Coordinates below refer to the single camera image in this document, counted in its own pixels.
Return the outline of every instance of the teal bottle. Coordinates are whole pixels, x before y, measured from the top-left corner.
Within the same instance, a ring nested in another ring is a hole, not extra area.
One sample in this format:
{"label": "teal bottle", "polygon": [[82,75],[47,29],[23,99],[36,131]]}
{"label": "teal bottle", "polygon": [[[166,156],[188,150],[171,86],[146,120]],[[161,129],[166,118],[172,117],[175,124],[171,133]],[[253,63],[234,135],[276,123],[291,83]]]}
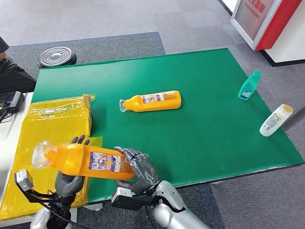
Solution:
{"label": "teal bottle", "polygon": [[261,76],[261,72],[260,71],[253,72],[242,84],[238,94],[238,97],[242,100],[248,100],[249,98],[250,98],[250,96],[252,96],[258,85]]}

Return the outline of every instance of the orange bottle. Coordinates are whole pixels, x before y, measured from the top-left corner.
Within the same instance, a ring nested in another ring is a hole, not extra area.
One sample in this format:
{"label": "orange bottle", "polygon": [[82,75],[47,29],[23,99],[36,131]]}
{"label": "orange bottle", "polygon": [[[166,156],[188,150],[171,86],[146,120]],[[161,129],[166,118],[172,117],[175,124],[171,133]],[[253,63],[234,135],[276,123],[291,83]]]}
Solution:
{"label": "orange bottle", "polygon": [[71,176],[127,180],[135,176],[125,156],[117,150],[82,144],[38,144],[32,158],[35,168],[55,167]]}
{"label": "orange bottle", "polygon": [[120,99],[119,106],[121,112],[127,110],[142,112],[178,109],[181,106],[181,95],[178,91],[135,95],[131,99]]}

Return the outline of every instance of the robotic arm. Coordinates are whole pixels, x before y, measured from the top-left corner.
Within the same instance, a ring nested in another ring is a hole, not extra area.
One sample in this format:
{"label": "robotic arm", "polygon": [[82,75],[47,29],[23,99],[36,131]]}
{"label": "robotic arm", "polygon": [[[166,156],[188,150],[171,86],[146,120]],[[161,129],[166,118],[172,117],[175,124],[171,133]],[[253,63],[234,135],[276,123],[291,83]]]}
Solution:
{"label": "robotic arm", "polygon": [[[136,179],[133,183],[116,180],[115,183],[118,187],[112,195],[112,207],[136,211],[144,206],[154,206],[154,217],[162,228],[209,229],[190,211],[171,183],[166,180],[160,181],[148,155],[132,148],[116,147],[115,149],[126,156],[135,172]],[[16,184],[29,202],[41,203],[44,206],[35,216],[31,229],[68,228],[68,221],[71,217],[70,206],[74,202],[76,193],[83,185],[83,181],[78,181],[79,179],[81,178],[70,177],[59,172],[56,181],[56,190],[62,194],[59,195],[56,192],[47,195],[34,191],[33,182],[26,170],[15,174]]]}
{"label": "robotic arm", "polygon": [[136,180],[134,183],[116,181],[118,187],[111,198],[112,207],[139,210],[142,206],[152,205],[154,207],[154,219],[162,228],[209,229],[190,211],[171,183],[159,181],[148,155],[134,149],[116,149],[127,157],[136,173]]}

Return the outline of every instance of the bottle cap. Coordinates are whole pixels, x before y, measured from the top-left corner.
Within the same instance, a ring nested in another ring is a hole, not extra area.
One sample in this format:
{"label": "bottle cap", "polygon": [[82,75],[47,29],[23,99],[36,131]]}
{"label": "bottle cap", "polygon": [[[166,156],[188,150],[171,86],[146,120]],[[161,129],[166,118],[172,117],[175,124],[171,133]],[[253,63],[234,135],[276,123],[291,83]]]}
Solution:
{"label": "bottle cap", "polygon": [[257,78],[261,78],[261,72],[261,71],[255,71],[252,73],[253,76],[255,76]]}
{"label": "bottle cap", "polygon": [[283,108],[285,112],[288,112],[288,113],[292,113],[292,112],[294,112],[294,108],[292,108],[292,106],[284,105],[284,106],[282,106],[282,108]]}
{"label": "bottle cap", "polygon": [[120,107],[120,112],[122,112],[122,113],[126,111],[126,108],[124,107],[124,102],[125,102],[125,100],[124,100],[124,99],[119,100],[119,107]]}
{"label": "bottle cap", "polygon": [[32,156],[32,164],[35,168],[44,168],[50,165],[52,160],[46,157],[46,154],[51,151],[55,151],[56,148],[53,147],[50,142],[42,141],[38,143],[33,151]]}

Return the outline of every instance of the yellow bag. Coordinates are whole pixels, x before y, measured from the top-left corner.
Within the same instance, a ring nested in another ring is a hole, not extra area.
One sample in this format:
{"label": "yellow bag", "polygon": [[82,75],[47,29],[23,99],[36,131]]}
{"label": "yellow bag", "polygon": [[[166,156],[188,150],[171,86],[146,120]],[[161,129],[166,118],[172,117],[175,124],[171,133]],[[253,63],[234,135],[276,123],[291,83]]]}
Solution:
{"label": "yellow bag", "polygon": [[[35,169],[32,165],[33,149],[43,140],[55,146],[69,143],[75,136],[90,135],[91,110],[90,95],[33,103],[24,119],[15,159],[0,208],[0,219],[11,219],[35,213],[41,208],[29,202],[14,182],[14,174],[27,169],[34,181],[34,190],[40,193],[55,191],[57,170],[51,167]],[[90,145],[102,146],[102,137],[90,138]],[[88,178],[72,206],[87,202]]]}

